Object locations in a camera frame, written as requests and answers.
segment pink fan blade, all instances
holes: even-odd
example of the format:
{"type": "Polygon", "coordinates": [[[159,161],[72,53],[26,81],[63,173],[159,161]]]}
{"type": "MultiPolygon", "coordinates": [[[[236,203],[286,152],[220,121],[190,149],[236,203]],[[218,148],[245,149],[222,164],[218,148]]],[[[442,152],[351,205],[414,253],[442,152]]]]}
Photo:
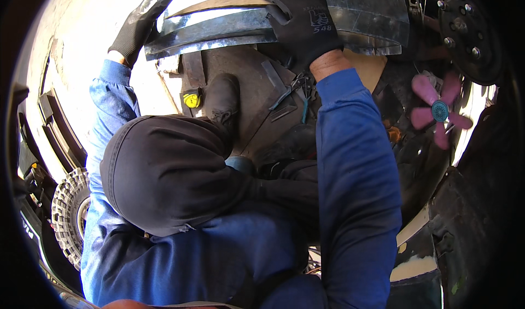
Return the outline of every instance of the pink fan blade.
{"type": "Polygon", "coordinates": [[[441,149],[448,149],[448,137],[445,134],[445,126],[443,122],[436,122],[436,133],[434,134],[434,142],[441,149]]]}
{"type": "Polygon", "coordinates": [[[429,107],[416,107],[410,113],[410,121],[416,129],[422,129],[424,126],[432,122],[432,111],[429,107]]]}
{"type": "Polygon", "coordinates": [[[448,72],[443,80],[443,89],[441,90],[441,100],[450,106],[454,99],[461,91],[461,81],[459,76],[454,72],[448,72]]]}
{"type": "Polygon", "coordinates": [[[439,99],[436,89],[432,87],[430,80],[425,75],[418,74],[414,76],[412,79],[412,90],[430,106],[439,99]]]}
{"type": "Polygon", "coordinates": [[[448,114],[448,119],[450,122],[460,127],[461,129],[470,129],[472,128],[474,122],[466,116],[459,115],[454,112],[448,114]]]}

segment boot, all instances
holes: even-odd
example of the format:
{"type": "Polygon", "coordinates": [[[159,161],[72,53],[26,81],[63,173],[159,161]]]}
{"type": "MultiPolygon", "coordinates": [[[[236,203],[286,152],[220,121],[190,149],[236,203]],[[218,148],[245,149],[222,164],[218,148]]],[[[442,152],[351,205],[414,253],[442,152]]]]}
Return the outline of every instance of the boot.
{"type": "Polygon", "coordinates": [[[204,100],[206,116],[229,139],[233,139],[237,133],[239,102],[239,80],[234,75],[219,74],[206,90],[206,98],[204,100]]]}
{"type": "Polygon", "coordinates": [[[277,179],[292,162],[316,159],[316,127],[300,124],[285,132],[267,148],[253,157],[257,175],[261,179],[277,179]]]}

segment off-road tire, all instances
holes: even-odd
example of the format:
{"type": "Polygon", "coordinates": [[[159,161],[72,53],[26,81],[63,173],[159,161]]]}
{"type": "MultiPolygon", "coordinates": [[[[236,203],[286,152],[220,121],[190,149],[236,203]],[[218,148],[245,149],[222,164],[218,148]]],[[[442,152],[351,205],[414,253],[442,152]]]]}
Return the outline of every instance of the off-road tire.
{"type": "Polygon", "coordinates": [[[79,271],[84,241],[77,226],[77,212],[89,194],[87,170],[76,168],[58,184],[51,204],[51,223],[55,237],[66,258],[79,271]]]}

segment work glove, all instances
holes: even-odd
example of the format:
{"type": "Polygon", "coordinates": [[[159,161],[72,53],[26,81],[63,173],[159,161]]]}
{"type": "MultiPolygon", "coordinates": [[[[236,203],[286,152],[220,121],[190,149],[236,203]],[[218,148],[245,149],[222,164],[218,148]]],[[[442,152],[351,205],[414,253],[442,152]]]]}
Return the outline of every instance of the work glove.
{"type": "Polygon", "coordinates": [[[333,49],[343,49],[326,0],[266,0],[268,20],[277,41],[306,69],[316,58],[333,49]]]}
{"type": "Polygon", "coordinates": [[[141,4],[128,15],[115,41],[108,49],[108,52],[116,50],[121,53],[126,59],[127,65],[132,69],[139,56],[140,49],[146,43],[155,25],[155,21],[172,0],[158,0],[148,10],[151,1],[142,0],[141,4]]]}

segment mechanic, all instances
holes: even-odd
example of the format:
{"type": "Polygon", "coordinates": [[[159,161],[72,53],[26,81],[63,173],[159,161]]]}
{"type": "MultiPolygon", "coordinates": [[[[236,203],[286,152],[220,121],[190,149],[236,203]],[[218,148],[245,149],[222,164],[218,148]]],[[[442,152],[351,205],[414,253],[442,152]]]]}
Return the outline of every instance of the mechanic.
{"type": "MultiPolygon", "coordinates": [[[[171,1],[131,12],[90,88],[96,118],[81,262],[86,299],[99,306],[133,299],[384,308],[401,226],[397,167],[371,93],[342,54],[326,0],[266,0],[277,40],[309,67],[323,103],[317,161],[288,160],[275,180],[225,164],[240,101],[231,75],[207,89],[208,117],[140,115],[131,69],[171,1]],[[301,273],[315,238],[322,280],[301,273]]],[[[287,152],[282,142],[300,147],[291,137],[270,151],[274,157],[287,152]]],[[[141,303],[107,307],[147,307],[141,303]]]]}

